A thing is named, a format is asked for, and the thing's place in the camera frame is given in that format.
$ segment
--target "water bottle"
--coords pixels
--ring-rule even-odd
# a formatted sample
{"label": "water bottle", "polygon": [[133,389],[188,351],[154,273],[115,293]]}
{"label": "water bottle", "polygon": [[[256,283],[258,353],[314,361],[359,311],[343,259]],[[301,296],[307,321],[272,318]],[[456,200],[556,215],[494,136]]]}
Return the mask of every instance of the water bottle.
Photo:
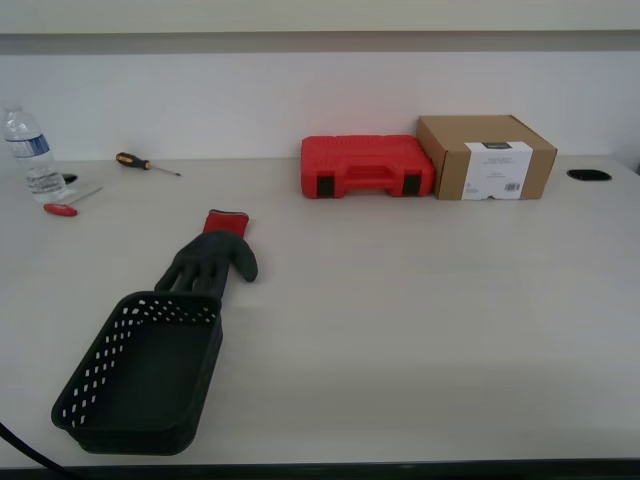
{"label": "water bottle", "polygon": [[2,123],[9,150],[27,171],[27,185],[38,203],[54,203],[68,191],[64,178],[56,170],[53,154],[38,122],[19,104],[7,104]]}

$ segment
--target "cardboard box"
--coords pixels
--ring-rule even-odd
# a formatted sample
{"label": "cardboard box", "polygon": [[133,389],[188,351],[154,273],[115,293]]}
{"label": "cardboard box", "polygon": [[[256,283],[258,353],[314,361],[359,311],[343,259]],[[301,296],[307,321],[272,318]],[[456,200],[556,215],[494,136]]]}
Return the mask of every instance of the cardboard box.
{"label": "cardboard box", "polygon": [[512,115],[420,117],[440,200],[540,198],[557,149]]}

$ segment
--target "screwdriver handle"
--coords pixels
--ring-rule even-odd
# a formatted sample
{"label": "screwdriver handle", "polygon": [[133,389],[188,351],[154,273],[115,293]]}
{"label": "screwdriver handle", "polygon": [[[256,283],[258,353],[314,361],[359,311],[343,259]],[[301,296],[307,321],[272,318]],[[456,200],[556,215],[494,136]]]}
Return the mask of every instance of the screwdriver handle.
{"label": "screwdriver handle", "polygon": [[149,170],[151,168],[151,162],[149,160],[142,160],[141,158],[126,152],[120,152],[117,154],[116,161],[120,165],[130,168],[140,168],[142,170]]}

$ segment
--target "perforated basket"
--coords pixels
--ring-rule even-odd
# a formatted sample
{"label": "perforated basket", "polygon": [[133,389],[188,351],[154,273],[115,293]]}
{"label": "perforated basket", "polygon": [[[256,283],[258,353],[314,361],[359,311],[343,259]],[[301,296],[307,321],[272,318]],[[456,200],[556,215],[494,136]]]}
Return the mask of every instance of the perforated basket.
{"label": "perforated basket", "polygon": [[102,327],[51,419],[89,452],[176,454],[196,434],[221,342],[214,297],[129,295]]}

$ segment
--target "red plastic case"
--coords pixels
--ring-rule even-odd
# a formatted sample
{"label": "red plastic case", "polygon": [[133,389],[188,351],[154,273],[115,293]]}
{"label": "red plastic case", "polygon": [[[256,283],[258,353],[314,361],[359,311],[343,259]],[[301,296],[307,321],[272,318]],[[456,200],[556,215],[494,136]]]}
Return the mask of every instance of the red plastic case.
{"label": "red plastic case", "polygon": [[301,174],[302,193],[310,198],[363,189],[400,197],[429,195],[435,170],[410,135],[353,135],[305,138]]}

